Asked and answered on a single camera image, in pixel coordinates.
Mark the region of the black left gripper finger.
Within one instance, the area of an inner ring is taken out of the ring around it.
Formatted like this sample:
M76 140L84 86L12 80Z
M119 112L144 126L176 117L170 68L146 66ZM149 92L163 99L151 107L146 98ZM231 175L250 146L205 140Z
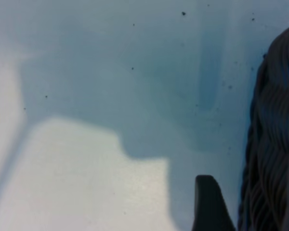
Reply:
M221 188L211 175L198 175L195 182L194 231L234 231Z

